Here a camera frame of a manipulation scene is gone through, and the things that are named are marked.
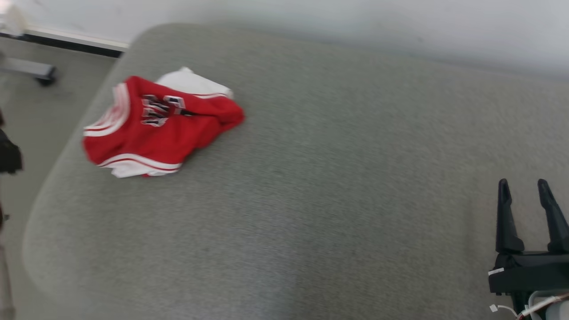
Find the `baseboard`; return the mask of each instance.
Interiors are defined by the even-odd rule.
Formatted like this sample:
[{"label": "baseboard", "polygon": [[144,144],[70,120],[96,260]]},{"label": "baseboard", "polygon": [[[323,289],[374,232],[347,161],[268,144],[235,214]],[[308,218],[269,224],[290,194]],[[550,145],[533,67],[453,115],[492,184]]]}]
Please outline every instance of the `baseboard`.
[{"label": "baseboard", "polygon": [[77,34],[71,34],[68,32],[50,30],[35,26],[29,26],[26,34],[41,36],[43,38],[50,38],[54,40],[61,40],[66,42],[72,42],[77,44],[84,44],[86,46],[98,47],[103,49],[115,50],[125,52],[129,45],[128,43],[116,42],[112,40],[105,40],[99,38],[93,38],[90,36],[83,36]]},{"label": "baseboard", "polygon": [[30,27],[22,36],[0,34],[0,37],[14,38],[26,42],[42,44],[44,46],[88,52],[90,54],[109,56],[113,58],[120,57],[128,48],[128,44],[126,43],[35,27]]}]

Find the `gray fabric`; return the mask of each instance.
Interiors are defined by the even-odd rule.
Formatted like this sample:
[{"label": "gray fabric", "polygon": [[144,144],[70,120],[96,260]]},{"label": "gray fabric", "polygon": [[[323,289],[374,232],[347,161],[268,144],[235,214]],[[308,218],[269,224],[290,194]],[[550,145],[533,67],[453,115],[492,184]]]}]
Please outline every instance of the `gray fabric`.
[{"label": "gray fabric", "polygon": [[569,211],[567,84],[186,24],[142,35],[130,75],[186,65],[247,119],[181,172],[117,179],[78,129],[36,200],[25,265],[104,319],[509,319],[488,305],[497,184],[548,241],[537,179]]}]

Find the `chair wheel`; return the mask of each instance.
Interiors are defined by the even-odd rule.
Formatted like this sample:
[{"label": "chair wheel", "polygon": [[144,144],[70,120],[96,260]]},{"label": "chair wheel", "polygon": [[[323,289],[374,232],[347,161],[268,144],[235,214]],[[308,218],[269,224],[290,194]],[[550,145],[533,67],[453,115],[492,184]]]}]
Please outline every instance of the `chair wheel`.
[{"label": "chair wheel", "polygon": [[47,75],[47,78],[36,78],[36,81],[42,86],[42,87],[49,87],[50,85],[52,85],[55,82],[55,67],[51,68],[49,74]]}]

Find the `white wall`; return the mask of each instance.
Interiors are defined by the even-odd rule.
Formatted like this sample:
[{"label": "white wall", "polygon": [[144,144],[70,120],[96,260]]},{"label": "white wall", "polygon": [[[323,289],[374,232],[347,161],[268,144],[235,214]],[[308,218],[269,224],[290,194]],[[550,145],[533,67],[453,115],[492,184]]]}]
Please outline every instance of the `white wall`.
[{"label": "white wall", "polygon": [[14,0],[29,24],[128,43],[167,22],[230,22],[442,59],[567,71],[565,0]]}]

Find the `black object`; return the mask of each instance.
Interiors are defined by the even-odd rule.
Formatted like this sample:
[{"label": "black object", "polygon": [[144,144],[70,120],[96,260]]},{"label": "black object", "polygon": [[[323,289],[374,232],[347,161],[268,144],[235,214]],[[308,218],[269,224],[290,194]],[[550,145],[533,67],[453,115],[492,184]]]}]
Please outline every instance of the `black object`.
[{"label": "black object", "polygon": [[0,173],[14,174],[22,169],[20,148],[13,144],[6,133],[0,129]]},{"label": "black object", "polygon": [[524,251],[512,215],[512,196],[506,179],[498,184],[496,263],[488,276],[490,292],[512,297],[514,310],[525,309],[530,295],[537,290],[569,288],[569,225],[549,189],[547,181],[537,183],[539,200],[545,209],[550,242],[547,251]]},{"label": "black object", "polygon": [[47,78],[36,78],[36,81],[39,82],[42,87],[49,87],[55,82],[55,70],[55,67],[52,67]]}]

